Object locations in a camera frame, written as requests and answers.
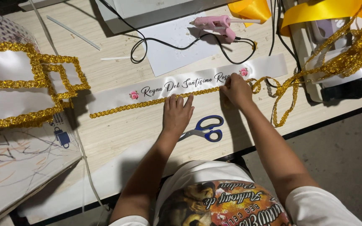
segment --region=black power cord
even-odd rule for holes
[[[293,56],[293,58],[295,59],[296,63],[297,63],[297,73],[301,72],[301,66],[300,66],[300,62],[299,59],[297,58],[297,56],[293,53],[293,51],[291,51],[291,49],[288,47],[288,45],[284,42],[284,40],[282,39],[282,36],[280,34],[280,27],[279,27],[279,21],[280,21],[280,17],[282,15],[282,6],[284,8],[283,5],[283,1],[281,0],[275,0],[274,2],[274,8],[273,8],[273,21],[272,21],[272,28],[273,28],[273,34],[272,34],[272,47],[270,48],[270,52],[269,52],[269,56],[272,54],[272,50],[273,50],[273,46],[275,44],[275,14],[276,14],[276,3],[279,6],[279,10],[278,10],[278,20],[277,20],[277,24],[276,24],[276,33],[278,34],[278,37],[280,39],[280,41],[282,42],[282,44],[284,45],[284,47],[287,49],[287,51],[291,54],[291,56]],[[265,79],[266,83],[268,85],[270,85],[273,88],[277,88],[277,86],[274,86],[272,84],[270,84],[268,79]]]
[[[220,47],[220,49],[222,50],[222,53],[224,54],[224,56],[226,57],[226,59],[228,59],[228,61],[230,61],[230,63],[232,63],[232,64],[242,64],[242,63],[244,63],[245,61],[247,61],[249,58],[252,57],[252,55],[255,53],[255,50],[256,50],[256,44],[255,44],[254,41],[252,41],[252,40],[250,40],[250,39],[243,39],[243,38],[236,37],[236,38],[235,38],[236,40],[235,40],[234,42],[237,43],[237,42],[239,42],[239,40],[247,40],[247,41],[250,41],[250,42],[252,43],[252,47],[253,47],[253,51],[252,51],[252,53],[249,55],[249,57],[247,57],[246,59],[244,59],[244,60],[241,61],[241,62],[236,63],[236,62],[232,61],[232,60],[229,58],[229,56],[228,56],[228,55],[226,54],[226,52],[224,51],[223,46],[222,46],[219,38],[218,38],[215,34],[212,34],[212,33],[208,33],[208,34],[204,34],[204,35],[200,36],[199,38],[195,39],[195,41],[193,41],[191,44],[189,44],[187,47],[184,47],[184,48],[180,48],[180,47],[177,47],[177,46],[173,46],[173,45],[171,45],[171,44],[168,44],[167,42],[163,42],[163,41],[158,40],[158,39],[155,39],[155,38],[146,38],[138,29],[134,28],[132,25],[130,25],[129,23],[127,23],[127,22],[117,13],[117,11],[115,11],[115,9],[114,9],[110,4],[108,4],[105,0],[100,0],[100,2],[101,2],[105,7],[107,7],[111,12],[113,12],[115,15],[117,15],[117,17],[118,17],[121,21],[123,21],[123,22],[124,22],[125,24],[127,24],[130,28],[134,29],[135,31],[137,31],[139,34],[142,35],[143,38],[142,38],[141,40],[139,40],[139,41],[132,47],[132,49],[131,49],[131,61],[132,61],[134,64],[141,63],[141,62],[146,58],[146,55],[147,55],[147,53],[148,53],[148,43],[147,43],[147,40],[153,40],[153,41],[156,41],[156,42],[161,43],[161,44],[163,44],[163,45],[167,45],[167,46],[169,46],[169,47],[172,47],[172,48],[174,48],[174,49],[186,50],[186,49],[188,49],[189,47],[191,47],[193,44],[195,44],[197,41],[199,41],[200,39],[202,39],[203,37],[208,36],[208,35],[212,35],[212,36],[214,36],[215,40],[216,40],[217,43],[219,44],[219,47]],[[146,45],[145,54],[143,55],[142,59],[139,59],[139,60],[138,60],[138,59],[134,59],[134,58],[133,58],[133,53],[135,52],[136,48],[137,48],[140,44],[142,44],[142,43],[145,43],[145,45]]]

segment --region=light wood grain surface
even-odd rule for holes
[[[94,0],[71,0],[67,3],[39,9],[52,35],[58,53],[79,58],[82,70],[92,87],[90,91],[97,92],[154,79],[148,59],[145,59],[141,64],[132,64],[128,59],[123,59],[119,62],[100,61],[100,58],[129,56],[131,48],[137,39],[128,35],[106,37],[99,22],[96,20],[91,5],[96,7]],[[222,6],[209,10],[206,14],[208,16],[230,15],[230,12],[227,6]],[[101,51],[98,51],[76,36],[73,38],[70,32],[46,19],[46,15],[53,17],[101,46]],[[13,13],[6,17],[31,31],[35,35],[43,53],[53,54],[53,50],[33,11]],[[243,24],[233,23],[232,29],[236,32],[237,36],[247,37],[258,42],[258,49],[253,58],[268,55],[272,42],[271,20],[268,20],[265,24],[254,24],[248,28],[245,28]],[[285,37],[284,40],[291,47],[290,39]],[[248,44],[231,44],[226,46],[230,49],[227,53],[234,61],[245,59],[251,53],[251,47]],[[287,61],[289,75],[277,78],[283,83],[293,75],[296,63],[277,37],[273,53],[284,53]],[[135,55],[142,56],[143,48],[140,47],[135,52]],[[230,63],[219,49],[218,54],[213,57],[208,57],[163,76],[194,72],[228,64]],[[223,139],[220,142],[211,143],[201,137],[191,136],[179,142],[170,157],[165,175],[173,174],[176,167],[184,162],[198,159],[214,160],[254,145],[244,117],[233,109],[223,112],[219,95],[219,92],[213,92],[195,96],[195,111],[187,129],[193,129],[197,121],[205,116],[220,115],[226,120],[225,124],[220,128],[223,131]],[[264,115],[270,119],[275,98],[270,97],[266,89],[262,89],[253,98]],[[279,119],[284,111],[290,107],[291,101],[292,89],[289,89],[279,101]],[[78,131],[92,172],[117,156],[131,144],[144,139],[155,139],[162,129],[162,104],[126,110],[109,116],[91,119],[84,107],[79,107],[79,103],[82,102],[82,95],[75,102],[78,104],[78,108],[75,109],[79,115],[77,119],[79,123]],[[324,104],[310,106],[306,100],[304,88],[300,87],[294,111],[290,113],[286,124],[283,127],[277,128],[277,131],[281,135],[288,134],[360,107],[362,107],[362,99],[344,100],[337,106],[327,107]],[[82,171],[83,163],[81,162],[72,170],[54,193],[59,193],[80,180],[83,175]],[[37,220],[32,222],[31,216],[27,217],[30,223],[37,222]]]

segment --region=white t-shirt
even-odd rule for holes
[[[362,226],[331,193],[300,187],[286,199],[286,210],[239,166],[192,161],[168,178],[157,199],[154,226]],[[150,226],[127,216],[110,226]]]

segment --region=scissors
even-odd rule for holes
[[[202,123],[208,119],[218,119],[219,123],[210,124],[208,126],[202,127],[201,126]],[[204,137],[206,140],[208,140],[210,142],[219,142],[223,137],[222,131],[221,130],[212,130],[212,129],[214,127],[219,127],[219,126],[223,125],[223,123],[224,123],[224,119],[221,116],[206,116],[203,119],[199,120],[199,122],[196,124],[196,127],[194,130],[190,130],[190,131],[183,133],[180,136],[178,141],[182,141],[183,139],[190,137],[192,135],[197,135],[197,136]],[[212,135],[212,134],[217,134],[217,138],[216,139],[210,138],[210,135]]]

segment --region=person's right hand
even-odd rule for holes
[[[227,78],[220,90],[229,98],[231,103],[242,110],[254,104],[252,100],[252,89],[247,82],[238,74],[233,73]]]

